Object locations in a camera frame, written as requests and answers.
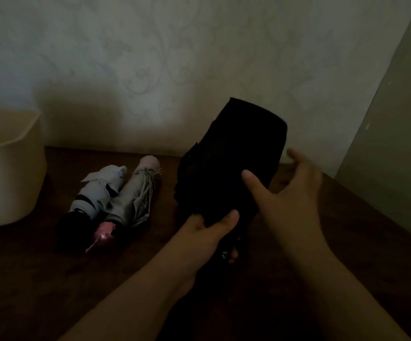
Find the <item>wooden table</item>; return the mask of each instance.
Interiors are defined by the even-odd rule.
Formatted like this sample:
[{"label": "wooden table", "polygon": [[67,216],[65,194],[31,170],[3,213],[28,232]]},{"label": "wooden table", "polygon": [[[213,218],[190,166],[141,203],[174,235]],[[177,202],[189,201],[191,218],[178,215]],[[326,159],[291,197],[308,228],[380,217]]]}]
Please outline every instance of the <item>wooden table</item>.
[{"label": "wooden table", "polygon": [[[0,227],[0,340],[56,340],[140,269],[179,228],[173,198],[179,158],[161,156],[150,221],[108,251],[56,253],[55,224],[87,173],[139,154],[47,148],[48,175],[35,210]],[[281,186],[282,173],[271,189]],[[320,197],[333,252],[411,336],[411,235],[325,177]],[[195,291],[172,311],[160,339],[300,340],[318,331],[299,280],[258,215],[238,261],[212,292]]]}]

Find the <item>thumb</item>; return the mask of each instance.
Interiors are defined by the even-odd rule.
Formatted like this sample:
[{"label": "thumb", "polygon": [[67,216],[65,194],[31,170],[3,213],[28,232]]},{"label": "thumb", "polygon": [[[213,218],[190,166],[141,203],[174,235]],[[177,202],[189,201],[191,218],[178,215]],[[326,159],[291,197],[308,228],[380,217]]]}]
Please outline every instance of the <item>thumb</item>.
[{"label": "thumb", "polygon": [[213,224],[203,232],[207,233],[212,239],[217,242],[227,235],[239,222],[240,214],[237,210],[233,209],[223,219],[216,224]]},{"label": "thumb", "polygon": [[271,194],[260,182],[259,178],[257,178],[254,173],[243,170],[242,171],[242,179],[243,183],[245,183],[246,187],[253,195],[256,204],[260,206],[263,204],[263,201]]}]

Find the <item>white wall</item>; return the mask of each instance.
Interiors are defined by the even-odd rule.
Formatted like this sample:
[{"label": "white wall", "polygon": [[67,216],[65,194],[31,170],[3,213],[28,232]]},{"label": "white wall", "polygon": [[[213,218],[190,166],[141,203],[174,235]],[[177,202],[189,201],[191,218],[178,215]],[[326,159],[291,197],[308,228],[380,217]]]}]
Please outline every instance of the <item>white wall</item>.
[{"label": "white wall", "polygon": [[411,0],[0,0],[0,107],[50,145],[183,154],[229,97],[334,175]]},{"label": "white wall", "polygon": [[336,179],[411,232],[411,23]]}]

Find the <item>white bin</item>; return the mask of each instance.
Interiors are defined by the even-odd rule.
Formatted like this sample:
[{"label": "white bin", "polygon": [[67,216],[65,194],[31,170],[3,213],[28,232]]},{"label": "white bin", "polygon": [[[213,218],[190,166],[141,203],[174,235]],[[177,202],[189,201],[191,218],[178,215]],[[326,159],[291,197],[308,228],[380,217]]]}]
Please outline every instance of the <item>white bin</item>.
[{"label": "white bin", "polygon": [[0,226],[35,207],[46,159],[35,111],[0,111]]}]

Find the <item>patterned wallpaper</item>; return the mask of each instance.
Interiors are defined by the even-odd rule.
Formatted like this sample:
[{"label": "patterned wallpaper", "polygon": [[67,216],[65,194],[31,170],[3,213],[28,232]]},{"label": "patterned wallpaper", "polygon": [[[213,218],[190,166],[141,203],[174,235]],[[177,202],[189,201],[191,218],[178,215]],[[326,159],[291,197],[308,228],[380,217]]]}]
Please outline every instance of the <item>patterned wallpaper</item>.
[{"label": "patterned wallpaper", "polygon": [[46,143],[181,155],[229,97],[334,175],[411,0],[0,0],[0,108]]}]

